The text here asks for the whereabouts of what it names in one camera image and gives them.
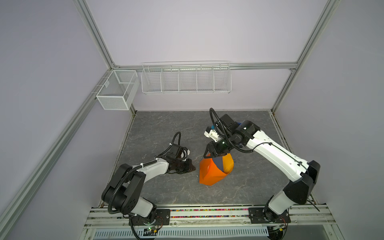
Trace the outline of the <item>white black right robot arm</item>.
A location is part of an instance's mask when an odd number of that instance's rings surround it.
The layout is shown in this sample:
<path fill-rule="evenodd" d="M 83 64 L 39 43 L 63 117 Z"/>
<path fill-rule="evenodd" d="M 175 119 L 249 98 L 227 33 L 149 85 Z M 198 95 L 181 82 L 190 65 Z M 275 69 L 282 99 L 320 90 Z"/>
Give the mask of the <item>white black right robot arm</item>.
<path fill-rule="evenodd" d="M 235 122 L 229 115 L 218 117 L 210 108 L 212 127 L 204 135 L 211 139 L 206 146 L 205 159 L 218 161 L 230 155 L 231 150 L 244 154 L 256 152 L 267 159 L 289 179 L 289 183 L 266 203 L 263 214 L 274 222 L 293 205 L 303 205 L 317 183 L 320 164 L 308 162 L 284 149 L 251 121 Z"/>

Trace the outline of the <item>blue gift box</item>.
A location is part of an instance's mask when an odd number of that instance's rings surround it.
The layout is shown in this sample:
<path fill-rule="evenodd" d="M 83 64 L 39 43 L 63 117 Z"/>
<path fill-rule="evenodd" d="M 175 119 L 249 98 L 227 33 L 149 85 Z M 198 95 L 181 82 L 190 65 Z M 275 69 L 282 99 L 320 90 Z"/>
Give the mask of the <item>blue gift box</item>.
<path fill-rule="evenodd" d="M 224 172 L 224 162 L 223 162 L 223 157 L 216 157 L 212 158 L 214 164 L 217 166 L 217 168 Z"/>

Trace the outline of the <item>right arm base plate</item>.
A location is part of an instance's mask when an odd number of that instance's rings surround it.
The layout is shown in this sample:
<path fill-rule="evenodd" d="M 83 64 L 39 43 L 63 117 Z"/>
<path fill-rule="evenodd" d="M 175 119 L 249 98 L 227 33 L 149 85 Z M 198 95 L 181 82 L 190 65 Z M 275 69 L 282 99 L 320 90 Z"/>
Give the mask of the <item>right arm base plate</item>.
<path fill-rule="evenodd" d="M 285 210 L 281 215 L 277 215 L 271 210 L 265 210 L 262 207 L 248 208 L 249 218 L 252 224 L 289 224 L 291 218 L 288 210 Z"/>

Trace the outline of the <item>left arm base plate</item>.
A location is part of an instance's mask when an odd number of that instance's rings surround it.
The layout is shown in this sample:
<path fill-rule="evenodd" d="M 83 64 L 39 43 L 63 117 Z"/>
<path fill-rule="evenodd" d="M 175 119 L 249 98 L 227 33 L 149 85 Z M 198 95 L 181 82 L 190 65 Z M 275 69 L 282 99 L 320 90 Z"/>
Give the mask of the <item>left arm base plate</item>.
<path fill-rule="evenodd" d="M 153 210 L 148 217 L 142 217 L 140 215 L 132 217 L 133 226 L 167 226 L 170 224 L 171 210 L 170 209 L 156 209 Z"/>

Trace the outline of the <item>orange wrapping paper sheet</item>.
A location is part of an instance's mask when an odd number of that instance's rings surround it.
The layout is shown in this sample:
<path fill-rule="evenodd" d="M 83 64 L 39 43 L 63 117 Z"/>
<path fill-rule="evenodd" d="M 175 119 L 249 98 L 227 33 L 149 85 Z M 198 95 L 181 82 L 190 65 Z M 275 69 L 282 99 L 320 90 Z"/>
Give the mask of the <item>orange wrapping paper sheet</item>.
<path fill-rule="evenodd" d="M 212 158 L 200 161 L 199 183 L 212 186 L 229 175 L 234 168 L 234 160 L 231 154 L 223 156 L 224 172 L 214 164 Z"/>

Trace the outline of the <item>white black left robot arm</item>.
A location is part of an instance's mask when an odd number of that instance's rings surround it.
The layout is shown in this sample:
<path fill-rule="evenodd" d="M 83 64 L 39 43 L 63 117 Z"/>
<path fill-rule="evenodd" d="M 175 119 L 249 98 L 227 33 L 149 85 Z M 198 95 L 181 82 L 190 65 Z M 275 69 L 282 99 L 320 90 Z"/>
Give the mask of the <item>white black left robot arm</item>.
<path fill-rule="evenodd" d="M 165 174 L 183 175 L 196 170 L 188 158 L 189 149 L 181 146 L 181 136 L 181 132 L 176 132 L 166 150 L 150 162 L 118 167 L 101 196 L 109 214 L 140 216 L 150 223 L 155 221 L 157 206 L 141 197 L 144 184 Z"/>

